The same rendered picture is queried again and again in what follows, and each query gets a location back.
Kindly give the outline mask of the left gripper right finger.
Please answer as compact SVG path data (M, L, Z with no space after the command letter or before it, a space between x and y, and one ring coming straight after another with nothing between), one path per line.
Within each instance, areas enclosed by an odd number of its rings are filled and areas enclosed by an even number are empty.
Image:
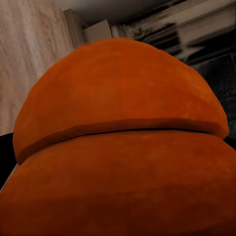
M236 150L236 140L227 136L223 141L229 144L232 148Z

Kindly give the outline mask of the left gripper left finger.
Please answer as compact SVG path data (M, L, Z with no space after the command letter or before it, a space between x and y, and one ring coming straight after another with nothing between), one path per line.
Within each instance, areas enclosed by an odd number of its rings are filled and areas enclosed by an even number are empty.
M9 133L0 136L0 190L17 164L14 147L13 135Z

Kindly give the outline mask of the pumpkin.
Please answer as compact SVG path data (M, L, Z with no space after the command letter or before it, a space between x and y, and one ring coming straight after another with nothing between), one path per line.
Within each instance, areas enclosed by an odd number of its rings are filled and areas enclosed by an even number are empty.
M14 125L0 236L236 236L236 150L201 74L126 37L56 62Z

